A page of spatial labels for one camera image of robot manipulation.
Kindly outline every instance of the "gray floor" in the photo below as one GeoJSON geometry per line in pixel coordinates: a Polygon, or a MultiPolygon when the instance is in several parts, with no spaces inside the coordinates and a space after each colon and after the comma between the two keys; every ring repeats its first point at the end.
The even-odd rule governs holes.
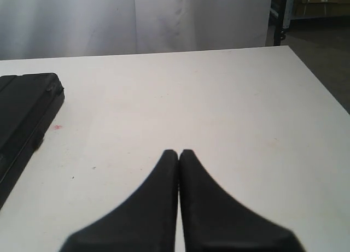
{"type": "MultiPolygon", "coordinates": [[[[274,29],[269,27],[268,46],[274,29]]],[[[290,46],[350,113],[350,27],[292,28],[281,45],[290,46]]]]}

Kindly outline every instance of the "table surface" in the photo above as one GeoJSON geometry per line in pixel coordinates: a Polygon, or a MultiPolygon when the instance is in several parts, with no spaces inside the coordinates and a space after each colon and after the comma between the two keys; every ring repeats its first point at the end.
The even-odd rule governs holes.
{"type": "Polygon", "coordinates": [[[194,149],[308,251],[349,250],[350,116],[289,47],[0,62],[0,75],[40,72],[59,75],[66,100],[0,210],[2,250],[58,251],[164,149],[194,149]]]}

